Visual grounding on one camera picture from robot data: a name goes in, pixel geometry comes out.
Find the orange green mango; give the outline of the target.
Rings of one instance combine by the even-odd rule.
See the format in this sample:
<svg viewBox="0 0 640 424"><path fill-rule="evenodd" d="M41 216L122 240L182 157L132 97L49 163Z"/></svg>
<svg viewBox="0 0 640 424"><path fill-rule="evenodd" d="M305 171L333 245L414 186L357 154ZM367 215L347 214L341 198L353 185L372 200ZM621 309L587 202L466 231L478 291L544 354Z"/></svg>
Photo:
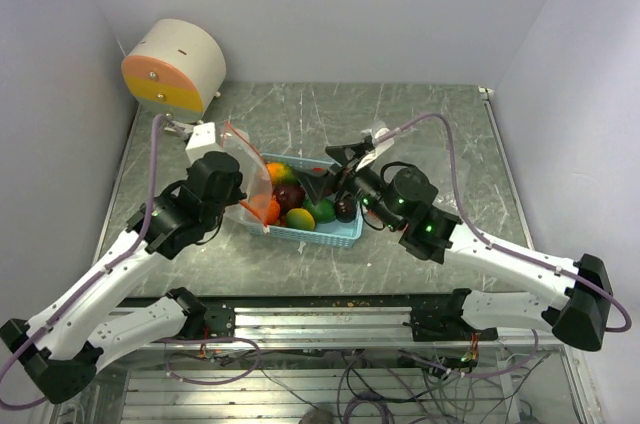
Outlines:
<svg viewBox="0 0 640 424"><path fill-rule="evenodd" d="M266 164L266 169L274 187L281 185L296 185L298 183L293 169L288 164L282 162L268 162Z"/></svg>

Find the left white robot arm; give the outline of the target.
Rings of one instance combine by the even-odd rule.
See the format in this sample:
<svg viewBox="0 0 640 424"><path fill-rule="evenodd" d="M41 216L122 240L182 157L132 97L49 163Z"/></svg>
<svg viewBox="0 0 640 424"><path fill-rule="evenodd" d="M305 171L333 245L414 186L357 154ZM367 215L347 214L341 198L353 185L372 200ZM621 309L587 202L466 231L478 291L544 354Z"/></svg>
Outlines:
<svg viewBox="0 0 640 424"><path fill-rule="evenodd" d="M152 192L116 241L65 294L28 320L10 319L1 340L52 404L79 394L106 366L154 341L192 341L211 330L207 309L181 287L151 306L107 317L157 265L175 258L216 229L240 203L239 162L221 151L197 159L161 193Z"/></svg>

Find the clear orange zip bag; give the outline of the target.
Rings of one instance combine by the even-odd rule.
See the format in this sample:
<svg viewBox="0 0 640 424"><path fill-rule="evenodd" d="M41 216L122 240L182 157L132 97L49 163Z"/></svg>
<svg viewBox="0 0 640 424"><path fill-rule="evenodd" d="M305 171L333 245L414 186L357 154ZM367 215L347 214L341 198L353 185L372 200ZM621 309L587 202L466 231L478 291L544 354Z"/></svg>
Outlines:
<svg viewBox="0 0 640 424"><path fill-rule="evenodd" d="M240 171L243 174L241 189L247 194L244 200L227 210L227 217L238 222L243 211L246 211L249 218L253 217L266 231L268 226L263 225L248 210L248 201L251 196L262 193L272 194L273 185L266 169L266 161L251 144L249 135L232 126L230 122L226 122L222 128L220 145L224 152L239 162Z"/></svg>

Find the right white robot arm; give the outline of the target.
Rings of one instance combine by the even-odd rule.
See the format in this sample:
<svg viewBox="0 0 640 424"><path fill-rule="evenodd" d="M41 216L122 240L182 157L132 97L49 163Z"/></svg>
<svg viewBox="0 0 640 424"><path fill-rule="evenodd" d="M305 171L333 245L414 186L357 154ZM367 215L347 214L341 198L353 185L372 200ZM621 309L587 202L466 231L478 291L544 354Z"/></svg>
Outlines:
<svg viewBox="0 0 640 424"><path fill-rule="evenodd" d="M400 232L400 245L413 257L466 265L518 289L505 295L455 291L454 307L440 317L448 337L459 340L495 327L535 329L583 351L602 348L613 293L600 258L546 255L480 231L460 213L436 206L437 188L415 165L392 162L397 171L391 179L363 165L372 148L369 139L329 146L334 164L294 174L313 202L329 193L352 195L387 228Z"/></svg>

